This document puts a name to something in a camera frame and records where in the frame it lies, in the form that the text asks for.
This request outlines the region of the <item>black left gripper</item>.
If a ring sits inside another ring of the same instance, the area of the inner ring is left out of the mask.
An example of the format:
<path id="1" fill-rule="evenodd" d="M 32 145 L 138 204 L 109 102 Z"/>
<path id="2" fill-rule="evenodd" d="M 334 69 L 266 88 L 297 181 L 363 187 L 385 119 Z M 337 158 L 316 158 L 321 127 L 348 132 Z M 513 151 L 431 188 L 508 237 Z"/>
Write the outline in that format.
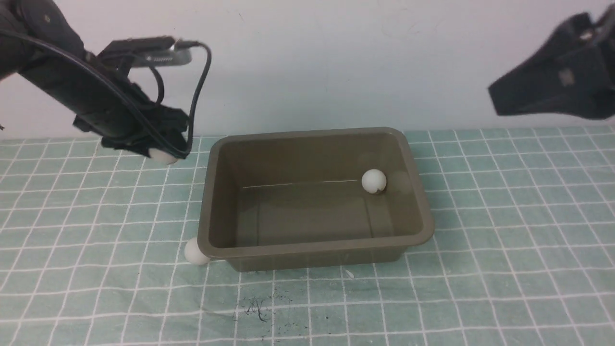
<path id="1" fill-rule="evenodd" d="M 189 116 L 152 101 L 132 82 L 74 82 L 73 125 L 101 136 L 103 147 L 148 158 L 189 155 Z"/>

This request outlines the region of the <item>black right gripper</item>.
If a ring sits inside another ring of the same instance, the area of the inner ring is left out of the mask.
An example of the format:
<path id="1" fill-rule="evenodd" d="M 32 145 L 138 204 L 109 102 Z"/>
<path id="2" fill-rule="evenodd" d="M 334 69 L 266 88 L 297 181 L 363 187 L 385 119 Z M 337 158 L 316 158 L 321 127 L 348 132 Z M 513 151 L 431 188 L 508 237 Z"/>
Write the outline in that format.
<path id="1" fill-rule="evenodd" d="M 608 120 L 615 113 L 615 10 L 561 22 L 523 63 L 488 88 L 499 116 L 557 113 Z"/>

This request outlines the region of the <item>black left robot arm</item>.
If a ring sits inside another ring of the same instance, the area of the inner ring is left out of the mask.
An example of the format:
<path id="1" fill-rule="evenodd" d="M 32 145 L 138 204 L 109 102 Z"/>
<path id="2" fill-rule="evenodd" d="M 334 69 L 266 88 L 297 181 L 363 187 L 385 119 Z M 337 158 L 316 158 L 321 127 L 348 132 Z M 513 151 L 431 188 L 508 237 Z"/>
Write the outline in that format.
<path id="1" fill-rule="evenodd" d="M 193 146 L 194 112 L 163 105 L 165 88 L 153 57 L 188 51 L 195 42 L 173 37 L 113 41 L 86 50 L 52 0 L 1 2 L 1 78 L 19 74 L 74 113 L 73 125 L 101 146 L 172 164 Z"/>

